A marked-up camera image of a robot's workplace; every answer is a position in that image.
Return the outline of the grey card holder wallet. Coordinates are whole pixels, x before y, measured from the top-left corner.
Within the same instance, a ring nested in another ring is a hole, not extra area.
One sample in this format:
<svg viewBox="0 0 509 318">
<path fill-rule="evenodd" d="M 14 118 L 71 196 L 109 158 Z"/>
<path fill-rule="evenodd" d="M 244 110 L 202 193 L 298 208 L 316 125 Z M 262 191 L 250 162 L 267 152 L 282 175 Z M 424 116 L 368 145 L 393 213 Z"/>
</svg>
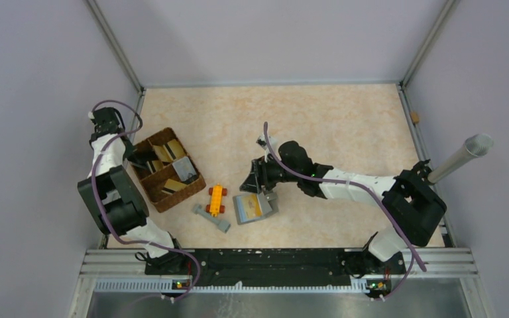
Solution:
<svg viewBox="0 0 509 318">
<path fill-rule="evenodd" d="M 238 225 L 261 221 L 278 212 L 278 196 L 273 191 L 242 193 L 233 197 Z"/>
</svg>

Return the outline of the brown woven divided basket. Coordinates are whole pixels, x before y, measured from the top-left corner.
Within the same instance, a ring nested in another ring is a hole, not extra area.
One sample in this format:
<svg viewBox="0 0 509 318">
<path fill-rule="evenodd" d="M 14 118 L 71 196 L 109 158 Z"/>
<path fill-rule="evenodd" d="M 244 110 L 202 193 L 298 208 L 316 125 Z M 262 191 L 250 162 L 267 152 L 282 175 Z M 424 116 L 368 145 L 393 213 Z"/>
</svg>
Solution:
<svg viewBox="0 0 509 318">
<path fill-rule="evenodd" d="M 178 142 L 180 141 L 173 129 L 166 127 L 137 143 L 135 147 L 137 152 L 145 152 L 146 150 L 153 150 L 153 146 L 161 146 L 162 142 L 169 142 L 173 139 Z M 186 184 L 184 188 L 175 190 L 172 193 L 166 193 L 162 189 L 168 180 L 175 182 L 180 180 L 176 170 L 171 165 L 163 165 L 161 169 L 155 172 L 150 172 L 147 168 L 138 168 L 133 165 L 131 165 L 131 169 L 144 190 L 144 197 L 151 202 L 152 206 L 159 213 L 173 208 L 206 187 L 202 174 L 198 172 L 198 177 L 189 184 Z"/>
</svg>

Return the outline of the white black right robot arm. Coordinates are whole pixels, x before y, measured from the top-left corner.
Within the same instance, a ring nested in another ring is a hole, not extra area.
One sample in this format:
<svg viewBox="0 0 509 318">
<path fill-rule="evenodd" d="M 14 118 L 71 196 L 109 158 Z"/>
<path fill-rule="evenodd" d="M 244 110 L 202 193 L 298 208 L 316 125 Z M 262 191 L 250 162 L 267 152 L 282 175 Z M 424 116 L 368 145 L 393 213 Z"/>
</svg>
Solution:
<svg viewBox="0 0 509 318">
<path fill-rule="evenodd" d="M 444 216 L 447 205 L 432 189 L 427 161 L 419 161 L 397 176 L 368 176 L 318 164 L 296 141 L 274 150 L 258 139 L 265 155 L 251 162 L 251 170 L 239 189 L 270 191 L 280 183 L 293 183 L 306 195 L 322 199 L 345 199 L 379 208 L 390 226 L 373 235 L 362 255 L 364 268 L 379 273 L 396 253 L 409 249 L 419 267 L 425 264 L 417 252 L 425 247 Z"/>
</svg>

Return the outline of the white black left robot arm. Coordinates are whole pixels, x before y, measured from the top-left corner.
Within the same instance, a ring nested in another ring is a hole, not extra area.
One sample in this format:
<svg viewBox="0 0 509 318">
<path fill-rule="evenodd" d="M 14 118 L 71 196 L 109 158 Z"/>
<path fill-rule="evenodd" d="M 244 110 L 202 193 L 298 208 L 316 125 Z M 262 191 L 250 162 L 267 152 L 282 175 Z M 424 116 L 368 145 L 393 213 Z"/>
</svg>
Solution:
<svg viewBox="0 0 509 318">
<path fill-rule="evenodd" d="M 185 268 L 186 256 L 178 241 L 159 229 L 149 217 L 147 204 L 128 175 L 126 161 L 138 164 L 135 148 L 127 136 L 118 109 L 95 106 L 89 113 L 94 131 L 91 172 L 77 184 L 78 193 L 99 230 L 121 244 L 139 244 L 145 251 L 136 258 L 177 274 Z"/>
</svg>

